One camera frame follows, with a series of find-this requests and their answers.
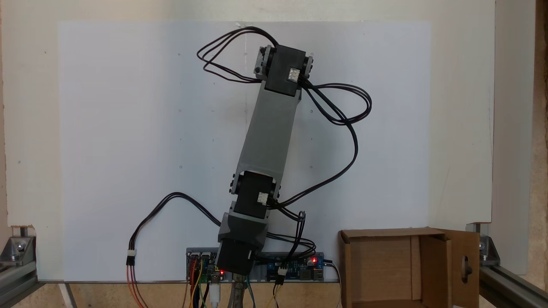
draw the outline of cable bundle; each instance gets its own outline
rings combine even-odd
[[[190,305],[189,308],[198,308],[200,307],[200,298],[202,298],[202,304],[205,305],[204,296],[202,294],[202,289],[200,287],[200,278],[202,277],[202,271],[204,269],[204,259],[201,261],[193,260],[190,266]]]
[[[337,279],[339,280],[339,302],[337,303],[337,308],[339,308],[341,306],[341,300],[343,299],[343,281],[341,280],[339,267],[337,266],[337,264],[333,263],[332,260],[327,260],[327,259],[323,260],[323,264],[325,266],[332,267],[337,274]]]
[[[332,124],[338,125],[338,126],[347,126],[348,127],[348,129],[350,131],[350,134],[352,135],[352,141],[354,143],[354,155],[352,156],[352,160],[350,161],[350,163],[343,170],[341,170],[337,174],[333,175],[329,179],[327,179],[327,180],[325,180],[321,183],[318,183],[318,184],[316,184],[316,185],[314,185],[314,186],[312,186],[312,187],[310,187],[306,190],[303,190],[303,191],[299,192],[295,196],[287,199],[286,201],[278,203],[277,200],[275,200],[273,198],[269,198],[269,200],[267,202],[268,209],[280,210],[282,213],[284,213],[288,217],[290,217],[290,216],[288,214],[286,214],[284,211],[282,211],[282,210],[287,211],[287,209],[284,209],[285,207],[287,207],[288,205],[290,205],[290,204],[294,203],[295,201],[301,199],[302,197],[308,195],[309,193],[313,192],[314,190],[316,190],[316,189],[318,189],[318,188],[320,188],[320,187],[322,187],[326,184],[329,184],[329,183],[333,182],[334,180],[338,179],[343,174],[345,174],[350,169],[350,167],[354,164],[354,162],[356,161],[356,159],[358,157],[358,137],[356,135],[356,131],[354,130],[354,127],[352,126],[352,124],[357,123],[357,122],[363,120],[364,118],[366,118],[371,113],[371,107],[372,107],[371,96],[369,96],[369,94],[364,89],[362,89],[360,87],[357,87],[355,85],[346,84],[346,83],[326,83],[326,84],[320,84],[320,85],[313,85],[302,74],[299,76],[299,81],[300,81],[301,87],[305,90],[305,92],[310,96],[310,98],[314,102],[314,105],[316,105],[316,107],[319,109],[320,113],[329,122],[331,122]],[[339,90],[348,91],[350,93],[354,93],[354,94],[358,95],[361,99],[363,99],[365,101],[366,109],[365,109],[365,111],[363,111],[359,115],[347,118],[346,115],[342,112],[342,110],[339,109],[334,103],[332,103],[331,100],[329,100],[327,98],[327,96],[325,96],[320,91],[320,89],[339,89]],[[310,90],[312,90],[314,93],[316,93],[329,106],[329,108],[331,108],[331,110],[333,110],[335,112],[335,114],[338,116],[338,118],[335,118],[332,115],[330,115],[318,103],[318,101],[312,95]]]
[[[223,65],[220,65],[220,64],[217,64],[217,63],[213,62],[213,60],[215,60],[232,41],[234,41],[237,37],[239,37],[241,35],[244,35],[244,34],[248,34],[248,33],[254,33],[254,34],[262,35],[262,36],[266,37],[274,46],[278,45],[278,42],[270,34],[268,34],[263,29],[260,29],[260,28],[257,28],[257,27],[245,27],[245,28],[236,29],[234,31],[230,31],[229,33],[227,33],[227,34],[217,38],[216,40],[212,41],[211,43],[205,45],[200,50],[198,50],[198,52],[196,53],[196,56],[200,60],[205,62],[205,65],[203,66],[204,71],[212,73],[212,74],[217,75],[217,76],[219,76],[219,77],[221,77],[225,80],[232,81],[232,82],[261,83],[260,79],[243,76],[243,75],[229,69],[226,66],[223,66]],[[221,42],[218,43],[217,45],[211,47],[204,54],[201,55],[202,51],[204,51],[206,48],[210,47],[211,45],[217,43],[218,41],[221,41]],[[211,57],[211,59],[206,60],[206,56],[209,53],[212,53],[214,50],[216,50],[218,48],[219,48],[219,50],[217,51],[217,53],[214,54]],[[220,70],[222,70],[226,73],[229,73],[229,74],[233,75],[234,77],[236,77],[238,79],[230,79],[230,78],[225,77],[225,76],[223,76],[223,75],[221,75],[217,72],[214,72],[214,71],[207,68],[209,65],[213,65],[213,66],[217,67],[218,69],[220,69]]]
[[[128,281],[128,288],[129,292],[132,295],[132,298],[135,300],[137,305],[140,308],[149,308],[145,300],[141,296],[141,292],[139,292],[139,286],[137,286],[137,278],[135,278],[135,266],[134,265],[126,265],[125,267],[125,276]]]

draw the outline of red wire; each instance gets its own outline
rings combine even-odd
[[[132,270],[133,277],[135,278],[134,285],[135,285],[135,289],[137,289],[137,295],[139,295],[139,297],[141,298],[142,304],[143,304],[146,308],[149,308],[149,307],[146,305],[145,299],[142,298],[141,291],[139,291],[139,285],[137,284],[137,276],[135,275],[135,266],[132,266],[131,270]]]
[[[192,269],[190,270],[190,294],[192,294],[192,290],[194,289],[194,270],[196,269],[196,260],[192,261]],[[194,301],[193,298],[190,299],[189,308],[192,308],[192,302]]]
[[[132,279],[132,287],[133,287],[133,293],[135,294],[135,298],[137,299],[137,302],[138,302],[139,306],[140,306],[141,308],[145,308],[145,307],[143,306],[143,304],[141,303],[141,301],[137,298],[137,291],[135,290],[135,277],[134,277],[134,273],[133,273],[133,271],[132,271],[131,268],[130,268],[130,270],[129,270],[129,275],[130,275],[130,277],[131,277],[131,279]]]
[[[132,291],[132,288],[129,284],[129,265],[126,266],[126,269],[125,269],[125,277],[128,281],[128,289],[129,289],[129,292],[132,294],[132,297],[133,299],[135,300],[135,302],[139,305],[140,308],[144,308],[141,303],[137,300],[137,296],[135,296],[135,294],[133,294],[133,291]]]

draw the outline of white backdrop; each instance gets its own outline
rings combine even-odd
[[[504,38],[498,39],[496,46],[495,11],[496,35]],[[506,11],[512,12],[512,18],[507,18]],[[498,56],[507,54],[511,58],[497,61],[500,78],[496,84],[504,92],[496,94],[497,108],[525,115],[527,110],[521,104],[530,101],[533,82],[527,76],[532,74],[533,67],[519,63],[533,61],[531,16],[534,16],[533,0],[527,5],[517,5],[513,0],[497,1],[496,6],[494,0],[279,0],[268,3],[133,0],[131,4],[125,0],[82,0],[70,4],[62,0],[29,0],[2,3],[8,225],[32,225],[36,229],[40,238],[36,253],[41,281],[65,279],[58,23],[66,20],[428,21],[432,28],[429,225],[464,230],[468,223],[491,221],[492,174],[496,171],[492,168],[496,167],[493,152],[508,158],[507,163],[501,164],[504,170],[508,170],[507,166],[513,164],[516,157],[514,152],[493,148],[494,55],[496,52]],[[504,31],[505,27],[515,31]],[[524,45],[528,48],[514,48]],[[495,118],[504,121],[503,115],[498,112]],[[515,126],[512,132],[519,132],[516,137],[521,136],[520,140],[530,137],[526,129],[530,130],[530,117],[529,121],[526,118],[512,124]],[[509,149],[520,153],[528,149],[505,140]],[[515,178],[512,173],[507,181]],[[529,191],[509,187],[502,191],[509,195],[514,195],[516,189]],[[516,207],[523,204],[512,198],[502,200]]]
[[[292,206],[307,212],[304,236],[336,260],[341,229],[426,226],[430,25],[254,25],[281,44],[313,53],[312,82],[356,84],[373,98],[373,112],[355,125],[360,144],[355,165]],[[234,22],[60,24],[66,281],[124,280],[129,237],[172,191],[188,193],[218,218],[228,210],[229,183],[258,86],[203,72],[195,53],[235,27]],[[248,35],[220,61],[250,75],[265,43]],[[326,93],[347,115],[364,108],[351,95]],[[348,130],[330,124],[303,97],[281,200],[338,172],[352,152]],[[294,224],[279,213],[270,221],[273,232],[294,232]],[[192,205],[171,201],[139,235],[139,280],[182,280],[185,248],[217,246],[217,232]],[[288,249],[275,241],[265,247]]]

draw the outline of yellow wire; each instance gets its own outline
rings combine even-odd
[[[200,261],[200,273],[198,274],[198,279],[196,280],[196,286],[194,287],[194,290],[192,290],[192,296],[190,297],[190,305],[192,305],[192,302],[194,301],[194,293],[196,292],[196,289],[200,285],[200,277],[202,277],[202,270],[204,269],[204,260]]]
[[[274,295],[270,298],[268,305],[266,305],[266,308],[269,308],[269,307],[270,307],[270,304],[272,304],[272,301],[274,300],[274,298],[276,297],[276,295],[278,295],[278,292],[279,292],[279,290],[280,290],[281,288],[282,288],[282,285],[280,285],[280,286],[276,289],[276,291],[274,292]]]

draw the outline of green wire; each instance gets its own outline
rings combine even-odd
[[[253,290],[251,289],[251,284],[249,284],[249,276],[247,276],[247,289],[249,290],[249,296],[251,296],[251,301],[253,302],[253,308],[257,308],[255,306],[255,297],[253,296]]]
[[[198,287],[200,289],[200,298],[202,298],[202,303],[204,304],[204,308],[207,308],[206,301],[204,300],[204,295],[202,294],[202,285],[200,282],[198,282]]]

